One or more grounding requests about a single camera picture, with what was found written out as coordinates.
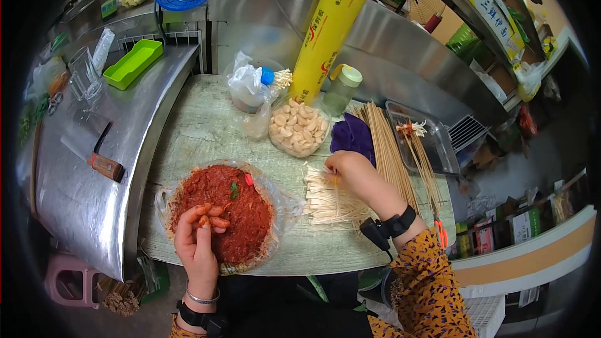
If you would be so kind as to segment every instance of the knife handle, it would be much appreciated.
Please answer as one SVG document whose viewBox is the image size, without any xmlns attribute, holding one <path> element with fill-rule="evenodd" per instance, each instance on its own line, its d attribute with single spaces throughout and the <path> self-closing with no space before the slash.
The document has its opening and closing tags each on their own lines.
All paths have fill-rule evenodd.
<svg viewBox="0 0 601 338">
<path fill-rule="evenodd" d="M 115 180 L 116 182 L 121 179 L 123 174 L 123 166 L 120 163 L 103 157 L 98 153 L 90 153 L 90 155 L 88 155 L 87 163 L 105 177 L 108 177 L 110 180 Z"/>
</svg>

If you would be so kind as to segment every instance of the blue bottle cap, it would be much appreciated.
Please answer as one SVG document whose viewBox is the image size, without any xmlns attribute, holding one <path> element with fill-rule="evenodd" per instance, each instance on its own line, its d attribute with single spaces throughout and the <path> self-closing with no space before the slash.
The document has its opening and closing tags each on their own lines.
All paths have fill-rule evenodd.
<svg viewBox="0 0 601 338">
<path fill-rule="evenodd" d="M 274 82 L 274 70 L 269 67 L 261 68 L 261 84 L 270 85 Z"/>
</svg>

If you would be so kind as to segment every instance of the white crate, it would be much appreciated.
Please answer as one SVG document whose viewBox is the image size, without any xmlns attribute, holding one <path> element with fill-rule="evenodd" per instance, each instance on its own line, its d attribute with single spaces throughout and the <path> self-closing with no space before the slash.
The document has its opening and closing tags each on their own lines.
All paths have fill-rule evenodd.
<svg viewBox="0 0 601 338">
<path fill-rule="evenodd" d="M 493 338 L 505 318 L 505 295 L 465 299 L 465 309 L 478 338 Z"/>
</svg>

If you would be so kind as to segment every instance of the green plastic tray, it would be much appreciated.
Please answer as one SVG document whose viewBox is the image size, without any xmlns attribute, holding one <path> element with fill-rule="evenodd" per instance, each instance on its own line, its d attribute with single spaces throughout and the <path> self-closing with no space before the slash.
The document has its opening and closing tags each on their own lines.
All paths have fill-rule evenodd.
<svg viewBox="0 0 601 338">
<path fill-rule="evenodd" d="M 140 39 L 117 64 L 103 74 L 106 82 L 125 90 L 149 65 L 163 54 L 163 44 L 151 39 Z"/>
</svg>

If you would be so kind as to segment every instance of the black watch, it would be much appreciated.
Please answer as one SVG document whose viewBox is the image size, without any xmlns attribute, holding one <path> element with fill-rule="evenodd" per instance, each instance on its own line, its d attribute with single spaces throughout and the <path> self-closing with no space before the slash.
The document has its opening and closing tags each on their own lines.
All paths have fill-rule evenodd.
<svg viewBox="0 0 601 338">
<path fill-rule="evenodd" d="M 392 238 L 396 238 L 401 234 L 404 234 L 415 220 L 415 210 L 407 205 L 407 210 L 401 216 L 395 214 L 392 218 L 387 219 L 382 222 L 386 229 L 388 230 L 388 234 Z"/>
<path fill-rule="evenodd" d="M 207 338 L 220 338 L 225 336 L 228 322 L 223 316 L 217 315 L 216 313 L 194 312 L 181 300 L 177 301 L 176 308 L 180 311 L 180 316 L 185 323 L 205 329 Z"/>
<path fill-rule="evenodd" d="M 415 210 L 412 207 L 407 206 L 407 209 L 401 216 L 396 214 L 394 217 L 384 222 L 367 218 L 361 223 L 359 229 L 373 244 L 376 244 L 378 248 L 387 252 L 390 249 L 388 238 L 396 238 L 409 230 L 409 227 L 414 220 Z M 388 256 L 390 256 L 390 261 L 392 261 L 393 257 L 390 255 L 390 252 L 388 252 Z"/>
</svg>

